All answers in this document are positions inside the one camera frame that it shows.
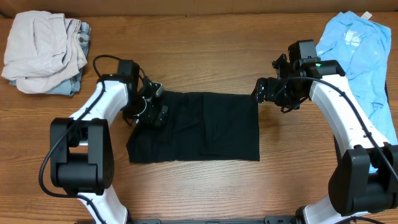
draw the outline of folded black cloth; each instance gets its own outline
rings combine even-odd
[[[260,160],[258,103],[249,95],[165,91],[159,104],[169,107],[167,124],[133,132],[130,162]]]

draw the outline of wooden table surface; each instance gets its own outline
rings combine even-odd
[[[45,195],[39,167],[49,150],[49,127],[68,117],[92,94],[92,60],[100,54],[133,59],[151,80],[171,91],[250,94],[259,77],[275,77],[271,62],[297,40],[318,42],[331,14],[259,14],[204,17],[89,17],[89,64],[74,97],[26,95],[0,80],[0,223],[73,223],[90,220],[76,199]],[[398,123],[398,12],[374,13],[392,28],[387,82]],[[12,20],[0,20],[0,57]],[[117,63],[101,59],[100,71]],[[197,161],[130,164],[126,142],[131,127],[119,114],[111,126],[114,188],[134,218],[163,220],[262,218],[292,215],[327,194],[336,167],[331,129],[306,101],[282,114],[273,103],[259,106],[260,162]],[[52,187],[49,168],[45,183]],[[398,211],[370,217],[398,223]]]

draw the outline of black garment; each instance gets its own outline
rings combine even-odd
[[[258,103],[249,95],[165,91],[159,101],[167,124],[133,132],[130,162],[260,160]]]

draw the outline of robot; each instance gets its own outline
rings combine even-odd
[[[335,60],[321,61],[313,40],[300,40],[272,66],[277,78],[259,78],[251,94],[258,103],[274,102],[287,113],[312,100],[325,115],[337,141],[338,165],[330,178],[328,195],[317,203],[298,208],[295,215],[241,220],[134,220],[112,186],[114,160],[109,126],[119,111],[128,124],[161,128],[167,125],[168,108],[157,105],[163,84],[141,77],[138,64],[109,55],[93,61],[99,76],[90,99],[69,118],[55,118],[50,126],[51,150],[43,161],[39,183],[46,194],[77,198],[93,216],[107,224],[332,224],[363,219],[361,216],[398,206],[398,146],[372,125],[356,102],[344,70]],[[95,62],[101,57],[119,60],[116,74],[100,75]],[[138,91],[139,78],[143,87]],[[88,146],[88,153],[71,153],[69,147]],[[51,158],[51,180],[65,195],[47,190],[44,167]],[[369,167],[377,172],[369,173]]]

